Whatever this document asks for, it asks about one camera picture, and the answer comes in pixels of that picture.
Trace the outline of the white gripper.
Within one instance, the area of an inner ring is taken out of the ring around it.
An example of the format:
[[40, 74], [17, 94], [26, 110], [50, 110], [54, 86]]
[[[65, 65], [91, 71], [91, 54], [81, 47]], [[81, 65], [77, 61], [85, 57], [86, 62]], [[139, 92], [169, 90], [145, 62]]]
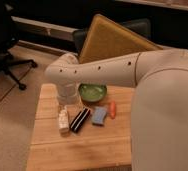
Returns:
[[77, 94], [77, 85], [75, 83], [57, 85], [58, 96], [62, 98], [71, 98]]

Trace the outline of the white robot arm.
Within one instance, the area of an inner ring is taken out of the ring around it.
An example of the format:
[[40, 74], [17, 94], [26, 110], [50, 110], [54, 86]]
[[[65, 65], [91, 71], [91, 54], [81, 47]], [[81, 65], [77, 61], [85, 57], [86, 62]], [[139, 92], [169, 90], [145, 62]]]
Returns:
[[71, 83], [133, 87], [132, 171], [188, 171], [188, 50], [138, 52], [79, 64], [64, 54], [46, 69], [63, 89]]

